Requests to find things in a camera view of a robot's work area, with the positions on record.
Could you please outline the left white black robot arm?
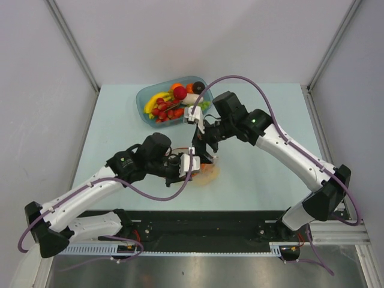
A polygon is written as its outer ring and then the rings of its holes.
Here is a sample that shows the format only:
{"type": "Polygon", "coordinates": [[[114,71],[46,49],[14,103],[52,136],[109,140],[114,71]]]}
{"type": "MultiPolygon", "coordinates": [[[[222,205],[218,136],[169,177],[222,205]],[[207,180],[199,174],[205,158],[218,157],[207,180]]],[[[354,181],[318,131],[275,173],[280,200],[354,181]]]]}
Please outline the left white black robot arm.
{"type": "Polygon", "coordinates": [[[154,133],[143,143],[137,143],[117,152],[105,165],[78,187],[44,204],[31,202],[25,206],[30,233],[40,248],[42,258],[53,257],[75,241],[89,238],[125,240],[133,232],[128,215],[116,209],[104,215],[78,218],[89,207],[108,195],[129,188],[137,194],[158,202],[176,198],[182,191],[168,197],[152,196],[133,186],[146,175],[165,180],[169,187],[181,182],[186,186],[191,180],[194,148],[186,153],[173,154],[171,140],[164,134],[154,133]]]}

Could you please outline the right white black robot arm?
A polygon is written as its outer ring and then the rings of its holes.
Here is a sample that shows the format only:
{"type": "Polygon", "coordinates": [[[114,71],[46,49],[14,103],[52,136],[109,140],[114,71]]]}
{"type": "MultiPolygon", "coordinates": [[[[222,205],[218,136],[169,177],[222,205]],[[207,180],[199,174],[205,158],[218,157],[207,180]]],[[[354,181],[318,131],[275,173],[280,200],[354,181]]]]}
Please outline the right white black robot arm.
{"type": "Polygon", "coordinates": [[[213,162],[206,150],[208,146],[217,152],[218,143],[231,137],[248,142],[278,159],[310,190],[278,220],[277,235],[290,241],[303,225],[314,220],[327,221],[346,195],[344,189],[351,170],[316,158],[275,125],[269,114],[260,109],[248,112],[230,91],[217,96],[213,105],[220,116],[213,124],[203,118],[200,107],[191,106],[184,112],[185,122],[196,125],[192,144],[201,163],[213,162]]]}

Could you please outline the clear zip top bag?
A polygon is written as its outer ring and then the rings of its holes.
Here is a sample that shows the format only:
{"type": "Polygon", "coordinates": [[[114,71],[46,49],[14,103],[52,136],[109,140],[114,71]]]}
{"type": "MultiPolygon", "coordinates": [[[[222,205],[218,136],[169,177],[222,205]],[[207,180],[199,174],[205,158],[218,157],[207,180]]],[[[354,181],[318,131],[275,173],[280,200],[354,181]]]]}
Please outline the clear zip top bag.
{"type": "MultiPolygon", "coordinates": [[[[165,156],[170,156],[172,153],[177,155],[179,153],[187,153],[188,147],[175,148],[174,150],[169,150],[166,152],[165,156]]],[[[212,164],[200,164],[200,171],[192,173],[191,178],[193,185],[195,186],[204,186],[208,185],[214,179],[216,179],[220,174],[220,168],[218,166],[218,156],[213,155],[214,162],[212,164]]]]}

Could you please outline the green toy leafy vegetable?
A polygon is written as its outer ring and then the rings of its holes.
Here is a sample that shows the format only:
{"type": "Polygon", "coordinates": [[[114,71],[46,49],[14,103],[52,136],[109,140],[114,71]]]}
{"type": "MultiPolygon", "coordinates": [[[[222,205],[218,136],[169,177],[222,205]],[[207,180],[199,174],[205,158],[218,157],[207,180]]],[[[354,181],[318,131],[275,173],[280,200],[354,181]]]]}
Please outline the green toy leafy vegetable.
{"type": "Polygon", "coordinates": [[[200,170],[192,174],[193,178],[201,181],[213,181],[220,174],[220,168],[215,164],[202,164],[200,170]]]}

